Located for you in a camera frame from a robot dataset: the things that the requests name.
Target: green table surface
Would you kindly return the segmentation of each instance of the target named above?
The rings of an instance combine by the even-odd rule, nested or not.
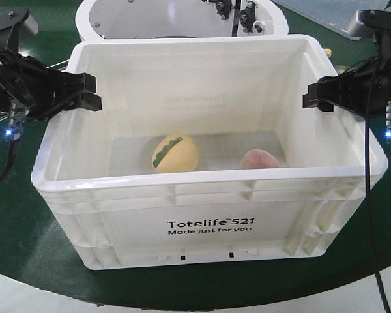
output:
[[[27,7],[38,35],[21,52],[52,65],[69,59],[80,42],[74,16],[80,0],[0,0],[0,15]],[[375,55],[371,40],[351,41],[282,9],[290,33],[315,37],[331,48],[335,65]],[[0,123],[0,173],[7,142]],[[384,119],[371,127],[383,149]],[[25,128],[20,153],[0,184],[0,273],[20,282],[84,301],[139,308],[208,310],[262,305],[329,290],[371,274],[366,202],[327,252],[318,258],[263,260],[92,271],[76,254],[51,211],[31,184],[31,170],[46,124]],[[390,169],[373,189],[376,256],[391,265]]]

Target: white floor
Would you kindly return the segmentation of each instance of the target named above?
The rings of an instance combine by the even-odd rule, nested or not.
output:
[[[391,267],[382,271],[391,306]],[[118,306],[97,306],[31,287],[0,275],[0,313],[157,313]],[[340,288],[300,299],[217,310],[219,313],[382,313],[375,277],[369,276]]]

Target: white cylindrical machine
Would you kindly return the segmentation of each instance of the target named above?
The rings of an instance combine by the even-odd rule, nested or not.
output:
[[[76,26],[82,41],[288,34],[285,16],[271,1],[242,0],[240,10],[235,5],[236,0],[84,0]]]

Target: green pattern on ball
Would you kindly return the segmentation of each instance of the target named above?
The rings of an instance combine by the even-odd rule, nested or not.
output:
[[[171,150],[172,147],[179,143],[181,140],[184,139],[182,137],[177,137],[175,139],[171,139],[167,145],[164,145],[162,150],[156,154],[156,159],[153,162],[155,168],[159,166],[159,163],[161,163],[162,159],[167,155],[168,151]]]

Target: screw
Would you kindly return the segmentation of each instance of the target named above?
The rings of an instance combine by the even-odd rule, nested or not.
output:
[[[219,1],[219,2],[216,2],[216,8],[217,8],[217,11],[223,11],[224,9],[224,3]]]
[[[240,24],[245,25],[248,22],[248,16],[246,14],[242,14],[239,16]]]
[[[262,27],[261,26],[259,26],[259,25],[255,25],[255,29],[256,29],[256,31],[258,32],[258,33],[262,33]]]

